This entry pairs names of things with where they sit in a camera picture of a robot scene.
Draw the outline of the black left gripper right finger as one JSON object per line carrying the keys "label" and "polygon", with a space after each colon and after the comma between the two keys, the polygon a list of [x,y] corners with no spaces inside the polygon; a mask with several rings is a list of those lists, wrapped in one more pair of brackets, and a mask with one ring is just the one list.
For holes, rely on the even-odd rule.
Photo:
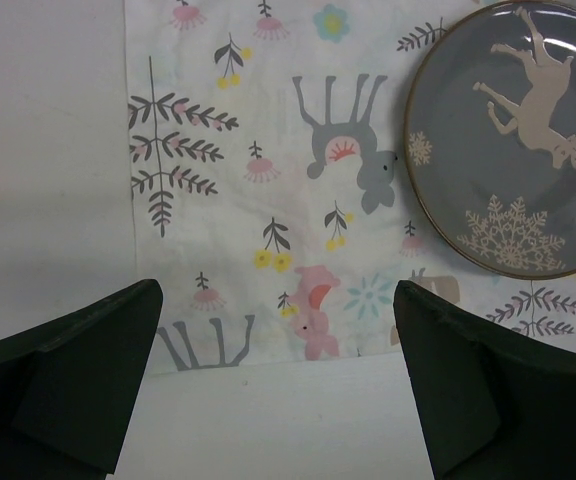
{"label": "black left gripper right finger", "polygon": [[576,479],[576,353],[412,281],[394,317],[436,479]]}

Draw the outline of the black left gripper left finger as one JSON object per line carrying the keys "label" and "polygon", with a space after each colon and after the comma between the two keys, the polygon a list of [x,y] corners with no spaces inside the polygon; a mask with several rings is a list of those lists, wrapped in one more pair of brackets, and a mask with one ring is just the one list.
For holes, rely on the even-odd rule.
{"label": "black left gripper left finger", "polygon": [[114,474],[162,304],[141,280],[0,340],[0,479]]}

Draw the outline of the grey reindeer plate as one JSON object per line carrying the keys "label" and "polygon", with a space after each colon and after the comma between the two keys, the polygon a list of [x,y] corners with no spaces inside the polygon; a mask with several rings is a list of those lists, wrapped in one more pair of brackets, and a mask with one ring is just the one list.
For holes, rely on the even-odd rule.
{"label": "grey reindeer plate", "polygon": [[458,254],[517,279],[576,273],[576,6],[457,21],[419,65],[403,132],[415,196]]}

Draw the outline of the floral patterned cloth placemat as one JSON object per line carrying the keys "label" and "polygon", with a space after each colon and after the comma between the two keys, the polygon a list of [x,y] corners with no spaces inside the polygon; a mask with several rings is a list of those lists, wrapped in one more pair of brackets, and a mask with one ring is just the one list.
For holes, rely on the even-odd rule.
{"label": "floral patterned cloth placemat", "polygon": [[576,334],[576,273],[468,261],[408,174],[420,63],[499,2],[126,3],[136,262],[164,292],[151,374],[395,350],[402,280],[529,337]]}

